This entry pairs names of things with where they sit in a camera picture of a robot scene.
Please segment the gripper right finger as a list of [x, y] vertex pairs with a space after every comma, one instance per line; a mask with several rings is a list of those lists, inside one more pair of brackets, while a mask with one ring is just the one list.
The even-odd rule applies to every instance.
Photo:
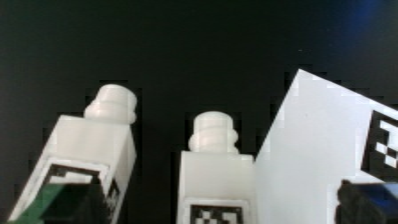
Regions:
[[336, 224], [398, 224], [398, 183], [342, 181]]

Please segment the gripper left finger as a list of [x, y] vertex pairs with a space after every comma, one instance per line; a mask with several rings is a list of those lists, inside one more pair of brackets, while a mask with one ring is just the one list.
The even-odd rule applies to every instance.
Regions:
[[109, 216], [98, 184], [47, 184], [7, 224], [111, 224]]

